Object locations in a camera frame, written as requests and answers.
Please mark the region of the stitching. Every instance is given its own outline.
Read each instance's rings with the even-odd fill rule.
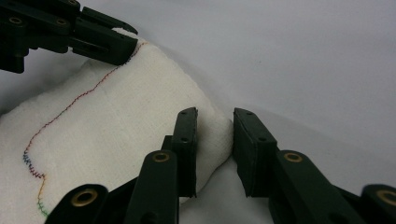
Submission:
[[[131,57],[128,59],[128,61],[127,61],[125,64],[127,64],[129,61],[131,61],[131,59],[137,54],[137,52],[138,52],[144,45],[147,45],[148,43],[149,43],[149,42],[143,42],[142,44],[140,44],[140,45],[137,47],[136,51],[131,55]],[[103,77],[92,89],[90,89],[90,90],[88,90],[88,91],[85,91],[85,92],[83,92],[82,94],[80,94],[78,97],[76,97],[76,98],[73,100],[73,102],[72,102],[71,104],[69,104],[69,105],[68,105],[61,113],[59,113],[54,119],[52,119],[50,122],[44,124],[44,126],[42,126],[42,127],[38,130],[38,132],[35,133],[35,134],[33,135],[33,137],[30,139],[29,144],[27,145],[26,149],[23,151],[23,156],[22,156],[23,162],[27,165],[27,167],[28,167],[28,169],[29,169],[29,173],[30,173],[33,177],[35,177],[35,178],[42,179],[41,187],[40,187],[40,190],[39,190],[39,192],[38,192],[38,194],[37,194],[37,207],[38,207],[38,210],[41,212],[41,214],[42,214],[44,217],[48,217],[48,215],[50,214],[50,212],[46,209],[46,207],[44,206],[44,204],[43,204],[43,202],[42,202],[42,200],[43,200],[43,198],[42,198],[43,189],[44,189],[44,186],[45,186],[45,184],[46,184],[47,178],[46,178],[46,174],[40,173],[40,172],[38,172],[38,171],[35,169],[35,167],[34,167],[34,165],[33,165],[33,162],[32,162],[32,160],[31,160],[30,157],[29,157],[29,151],[30,151],[31,148],[32,148],[32,145],[33,145],[33,142],[34,142],[35,138],[36,138],[39,134],[41,134],[41,132],[42,132],[44,129],[46,129],[46,128],[47,128],[48,126],[50,126],[54,121],[56,121],[63,113],[65,113],[68,109],[70,109],[78,100],[80,100],[82,97],[84,97],[84,96],[90,94],[91,92],[95,91],[96,88],[97,88],[100,84],[102,84],[105,80],[107,80],[108,77],[110,77],[110,75],[112,75],[112,74],[113,74],[115,71],[117,71],[119,68],[123,67],[125,64],[122,64],[122,65],[120,65],[120,66],[117,66],[116,68],[114,68],[113,70],[111,70],[111,71],[110,71],[109,73],[107,73],[107,74],[106,74],[106,75],[105,75],[105,76],[104,76],[104,77]]]

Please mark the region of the colorful stitching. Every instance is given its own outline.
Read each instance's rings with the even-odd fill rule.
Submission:
[[[139,45],[139,47],[137,47],[137,50],[131,55],[131,57],[128,59],[128,61],[125,63],[127,64],[129,61],[131,61],[131,59],[137,54],[137,52],[140,50],[140,48],[142,48],[142,46],[148,44],[148,42],[144,42],[142,44]],[[43,179],[42,183],[41,183],[41,187],[40,187],[40,191],[37,194],[37,207],[38,210],[41,212],[41,214],[44,217],[47,217],[50,212],[48,212],[48,210],[45,208],[43,202],[42,202],[42,193],[43,193],[43,188],[46,184],[46,175],[44,173],[39,173],[35,167],[33,166],[32,160],[29,158],[29,150],[32,147],[32,144],[35,140],[35,138],[44,130],[46,129],[48,126],[51,125],[51,123],[53,123],[55,120],[57,120],[64,112],[66,112],[72,105],[75,104],[75,102],[77,102],[79,99],[81,99],[83,96],[86,96],[88,94],[90,94],[91,92],[95,91],[96,88],[102,84],[111,74],[113,74],[117,69],[119,69],[120,67],[123,67],[125,64],[117,66],[116,68],[114,68],[113,70],[111,70],[109,73],[107,73],[91,90],[85,91],[83,92],[81,95],[79,95],[78,97],[76,97],[73,102],[68,105],[66,107],[66,109],[64,109],[61,113],[59,113],[58,116],[56,116],[54,119],[52,119],[50,122],[46,123],[44,126],[42,126],[37,133],[35,133],[33,135],[33,137],[30,139],[29,144],[27,145],[26,149],[23,151],[23,162],[27,165],[27,167],[29,168],[29,172],[32,176],[34,176],[35,178],[39,178],[39,179]]]

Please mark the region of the fabric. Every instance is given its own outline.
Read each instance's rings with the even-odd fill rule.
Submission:
[[[123,66],[88,60],[61,86],[0,118],[0,223],[43,223],[75,187],[113,190],[135,178],[173,133],[177,113],[192,106],[199,190],[231,153],[231,121],[143,39]]]

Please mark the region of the white towel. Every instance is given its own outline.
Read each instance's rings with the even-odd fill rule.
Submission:
[[[198,190],[228,158],[232,123],[196,83],[143,39],[133,55],[118,68],[88,60],[0,118],[0,223],[43,223],[75,187],[135,178],[188,107],[198,108]]]

